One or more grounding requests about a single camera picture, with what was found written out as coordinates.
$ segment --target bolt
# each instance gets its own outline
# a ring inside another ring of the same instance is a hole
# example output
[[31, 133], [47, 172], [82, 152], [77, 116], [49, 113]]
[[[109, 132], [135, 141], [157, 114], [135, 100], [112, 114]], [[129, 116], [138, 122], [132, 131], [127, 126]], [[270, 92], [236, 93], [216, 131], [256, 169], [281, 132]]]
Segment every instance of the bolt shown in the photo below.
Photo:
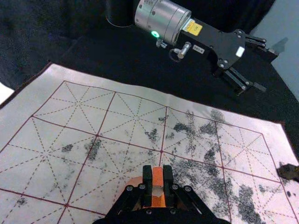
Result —
[[190, 192], [190, 191], [192, 190], [192, 188], [189, 187], [189, 186], [184, 186], [184, 189], [185, 189], [185, 191], [187, 191], [187, 192]]
[[175, 209], [170, 209], [170, 213], [172, 214], [172, 215], [175, 215], [176, 214], [176, 210]]
[[178, 185], [173, 184], [173, 185], [171, 186], [171, 188], [174, 189], [174, 190], [177, 190], [177, 189], [178, 189]]
[[145, 189], [145, 185], [144, 185], [144, 184], [141, 184], [141, 185], [139, 185], [139, 188], [140, 188], [141, 190], [143, 190], [143, 189]]
[[129, 185], [129, 186], [127, 186], [127, 191], [132, 191], [133, 190], [133, 186], [131, 186], [131, 185]]

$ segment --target dark background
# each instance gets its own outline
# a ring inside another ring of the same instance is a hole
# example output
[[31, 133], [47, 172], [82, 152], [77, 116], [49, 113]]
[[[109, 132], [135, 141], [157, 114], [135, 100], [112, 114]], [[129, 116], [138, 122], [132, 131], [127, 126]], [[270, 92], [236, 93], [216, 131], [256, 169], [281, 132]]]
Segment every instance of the dark background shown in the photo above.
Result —
[[[197, 0], [174, 2], [193, 16], [226, 32], [249, 33], [274, 0]], [[155, 40], [135, 27], [115, 28], [105, 21], [104, 1], [10, 0], [0, 2], [0, 81], [21, 86], [51, 60], [68, 68], [127, 84], [146, 86], [219, 109], [282, 122], [299, 155], [299, 103], [278, 73], [246, 50], [234, 66], [268, 88], [237, 97], [211, 75], [211, 64], [195, 52], [183, 62], [168, 59]]]

